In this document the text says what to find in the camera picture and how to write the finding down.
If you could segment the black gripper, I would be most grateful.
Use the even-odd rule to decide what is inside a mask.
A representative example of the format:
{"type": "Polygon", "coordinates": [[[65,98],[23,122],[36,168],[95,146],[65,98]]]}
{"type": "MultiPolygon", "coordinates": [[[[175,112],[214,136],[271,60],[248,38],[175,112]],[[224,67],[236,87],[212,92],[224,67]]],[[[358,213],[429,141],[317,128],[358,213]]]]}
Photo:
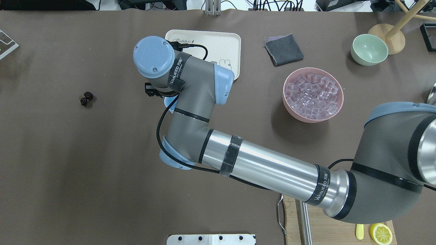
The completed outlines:
{"type": "Polygon", "coordinates": [[[145,90],[145,93],[149,97],[157,96],[157,97],[163,98],[163,97],[174,97],[175,96],[174,91],[164,92],[164,91],[158,90],[155,86],[153,86],[149,82],[145,82],[144,90],[145,90]]]}

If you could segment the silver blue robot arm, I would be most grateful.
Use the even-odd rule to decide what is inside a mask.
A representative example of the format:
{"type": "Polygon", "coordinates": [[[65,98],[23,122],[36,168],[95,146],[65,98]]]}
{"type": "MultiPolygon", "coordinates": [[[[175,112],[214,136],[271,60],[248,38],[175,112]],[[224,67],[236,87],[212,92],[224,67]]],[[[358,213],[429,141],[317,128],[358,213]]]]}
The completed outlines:
{"type": "Polygon", "coordinates": [[[424,184],[435,184],[435,106],[389,102],[375,107],[364,126],[350,170],[330,170],[209,128],[225,104],[232,71],[176,51],[162,37],[140,40],[133,50],[149,96],[173,99],[168,133],[157,130],[160,159],[174,168],[200,169],[264,187],[355,223],[389,221],[407,213],[424,184]]]}

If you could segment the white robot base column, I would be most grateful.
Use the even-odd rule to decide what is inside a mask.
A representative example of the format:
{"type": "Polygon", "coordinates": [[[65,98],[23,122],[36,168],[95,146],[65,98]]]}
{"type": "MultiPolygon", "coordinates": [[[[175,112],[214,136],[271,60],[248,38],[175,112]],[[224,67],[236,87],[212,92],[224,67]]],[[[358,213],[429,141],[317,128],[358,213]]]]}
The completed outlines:
{"type": "Polygon", "coordinates": [[[255,234],[173,234],[167,245],[256,245],[255,234]]]}

